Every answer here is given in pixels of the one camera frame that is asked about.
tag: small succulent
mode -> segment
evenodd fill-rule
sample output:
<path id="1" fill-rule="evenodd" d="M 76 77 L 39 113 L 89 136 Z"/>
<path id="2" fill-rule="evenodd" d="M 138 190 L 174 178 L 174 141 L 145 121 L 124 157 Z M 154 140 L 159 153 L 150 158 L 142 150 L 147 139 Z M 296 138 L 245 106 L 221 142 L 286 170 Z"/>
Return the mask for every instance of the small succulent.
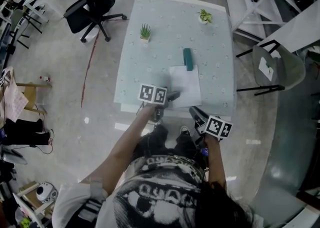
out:
<path id="1" fill-rule="evenodd" d="M 148 26 L 146 23 L 142 25 L 142 28 L 140 29 L 140 38 L 147 40 L 149 39 L 151 35 L 151 29 L 150 26 Z"/>
<path id="2" fill-rule="evenodd" d="M 201 9 L 201 12 L 198 12 L 200 14 L 201 20 L 208 21 L 210 24 L 212 23 L 212 14 L 207 13 L 204 9 Z"/>

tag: black office chair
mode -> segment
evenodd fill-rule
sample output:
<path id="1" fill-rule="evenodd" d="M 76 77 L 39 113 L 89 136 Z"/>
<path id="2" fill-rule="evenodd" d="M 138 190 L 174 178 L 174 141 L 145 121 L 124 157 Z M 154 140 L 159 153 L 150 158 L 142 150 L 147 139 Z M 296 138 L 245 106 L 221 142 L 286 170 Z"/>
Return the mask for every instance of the black office chair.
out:
<path id="1" fill-rule="evenodd" d="M 116 0 L 78 0 L 66 10 L 63 16 L 66 18 L 69 27 L 74 34 L 80 32 L 89 25 L 81 38 L 81 42 L 85 43 L 87 41 L 86 36 L 96 25 L 100 27 L 105 40 L 108 42 L 110 41 L 110 37 L 107 35 L 102 23 L 105 20 L 118 17 L 121 17 L 123 20 L 127 19 L 124 14 L 104 16 L 104 14 L 115 4 L 115 1 Z"/>

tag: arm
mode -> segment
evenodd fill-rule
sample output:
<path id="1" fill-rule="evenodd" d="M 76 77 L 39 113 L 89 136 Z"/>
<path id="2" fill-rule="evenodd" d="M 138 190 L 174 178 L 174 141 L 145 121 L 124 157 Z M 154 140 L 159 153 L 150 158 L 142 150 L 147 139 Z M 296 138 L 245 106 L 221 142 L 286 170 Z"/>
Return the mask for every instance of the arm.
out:
<path id="1" fill-rule="evenodd" d="M 155 112 L 155 109 L 156 105 L 145 106 L 116 142 L 106 160 L 81 183 L 90 183 L 90 178 L 101 178 L 103 189 L 106 190 L 108 195 L 112 194 L 121 175 L 130 164 L 141 133 L 148 123 L 150 116 Z"/>
<path id="2" fill-rule="evenodd" d="M 217 182 L 222 188 L 227 190 L 226 175 L 219 142 L 215 137 L 209 134 L 205 135 L 204 142 L 206 143 L 209 152 L 209 184 Z"/>

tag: gray floor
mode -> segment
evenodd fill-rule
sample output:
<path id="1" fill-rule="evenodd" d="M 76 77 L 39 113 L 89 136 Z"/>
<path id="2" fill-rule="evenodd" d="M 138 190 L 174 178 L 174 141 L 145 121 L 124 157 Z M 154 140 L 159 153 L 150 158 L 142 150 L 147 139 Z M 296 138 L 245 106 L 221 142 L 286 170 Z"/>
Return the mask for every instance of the gray floor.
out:
<path id="1" fill-rule="evenodd" d="M 56 0 L 67 8 L 75 0 Z M 226 0 L 201 0 L 227 6 Z M 111 14 L 124 13 L 130 17 L 134 0 L 116 0 Z M 135 115 L 120 112 L 113 103 L 117 71 L 125 38 L 127 21 L 110 21 L 104 24 L 111 35 L 105 42 L 97 40 L 88 70 L 83 105 L 81 98 L 85 74 L 93 48 L 93 41 L 80 42 L 81 34 L 72 34 L 67 21 L 59 19 L 46 7 L 48 23 L 43 24 L 43 34 L 30 30 L 30 49 L 21 45 L 10 58 L 17 82 L 38 82 L 40 75 L 49 74 L 53 88 L 38 92 L 37 102 L 43 104 L 48 115 L 45 124 L 54 129 L 54 150 L 45 155 L 37 148 L 24 148 L 28 165 L 17 166 L 18 184 L 29 181 L 62 183 L 81 180 L 93 171 L 108 155 L 122 131 L 115 123 L 129 125 Z M 234 39 L 234 51 L 248 49 L 246 44 Z M 255 86 L 250 56 L 235 60 L 237 86 Z M 270 153 L 274 136 L 278 94 L 254 97 L 252 92 L 237 94 L 236 113 L 232 118 L 234 128 L 231 137 L 221 143 L 222 158 L 231 195 L 249 204 L 258 190 Z M 22 119 L 37 120 L 39 116 L 24 111 Z M 171 143 L 178 135 L 179 127 L 193 127 L 191 119 L 166 118 L 170 127 Z M 260 140 L 261 144 L 246 144 L 247 140 Z"/>

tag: long dark hair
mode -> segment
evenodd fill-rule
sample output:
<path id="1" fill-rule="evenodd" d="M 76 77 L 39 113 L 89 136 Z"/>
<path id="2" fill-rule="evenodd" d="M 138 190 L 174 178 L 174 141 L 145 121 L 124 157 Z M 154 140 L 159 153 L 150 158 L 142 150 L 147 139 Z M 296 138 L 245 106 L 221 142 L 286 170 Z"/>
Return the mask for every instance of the long dark hair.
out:
<path id="1" fill-rule="evenodd" d="M 195 227 L 253 227 L 252 213 L 234 202 L 225 189 L 217 182 L 201 184 L 201 192 L 196 202 Z"/>

